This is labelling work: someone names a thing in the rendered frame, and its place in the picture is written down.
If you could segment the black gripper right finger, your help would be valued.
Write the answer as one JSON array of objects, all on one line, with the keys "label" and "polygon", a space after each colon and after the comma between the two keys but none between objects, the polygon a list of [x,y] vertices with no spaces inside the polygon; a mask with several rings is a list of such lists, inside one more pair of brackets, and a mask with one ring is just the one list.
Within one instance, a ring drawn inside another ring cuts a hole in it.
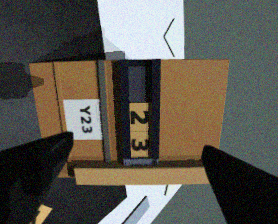
[{"label": "black gripper right finger", "polygon": [[278,224],[278,177],[204,145],[204,170],[227,224]]}]

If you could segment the white paper ticket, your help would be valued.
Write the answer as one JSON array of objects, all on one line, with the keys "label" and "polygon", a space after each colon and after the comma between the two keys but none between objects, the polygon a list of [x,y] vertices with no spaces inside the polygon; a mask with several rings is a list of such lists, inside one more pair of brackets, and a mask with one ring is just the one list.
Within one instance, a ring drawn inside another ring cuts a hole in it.
[{"label": "white paper ticket", "polygon": [[66,127],[74,140],[104,140],[101,99],[63,100]]}]

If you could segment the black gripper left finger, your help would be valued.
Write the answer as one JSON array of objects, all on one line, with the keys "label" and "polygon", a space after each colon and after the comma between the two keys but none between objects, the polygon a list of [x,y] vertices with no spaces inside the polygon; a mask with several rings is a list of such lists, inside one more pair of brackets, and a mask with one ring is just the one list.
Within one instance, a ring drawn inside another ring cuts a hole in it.
[{"label": "black gripper left finger", "polygon": [[73,132],[0,150],[0,224],[30,224],[65,166]]}]

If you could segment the grey flat rectangular slab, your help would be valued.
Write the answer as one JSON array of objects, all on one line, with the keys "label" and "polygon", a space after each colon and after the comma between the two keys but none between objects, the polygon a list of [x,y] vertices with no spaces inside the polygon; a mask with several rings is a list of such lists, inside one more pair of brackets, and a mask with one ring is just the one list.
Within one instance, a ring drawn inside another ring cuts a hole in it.
[{"label": "grey flat rectangular slab", "polygon": [[134,210],[126,217],[122,224],[137,224],[142,216],[150,208],[148,197],[145,196],[143,200],[134,208]]}]

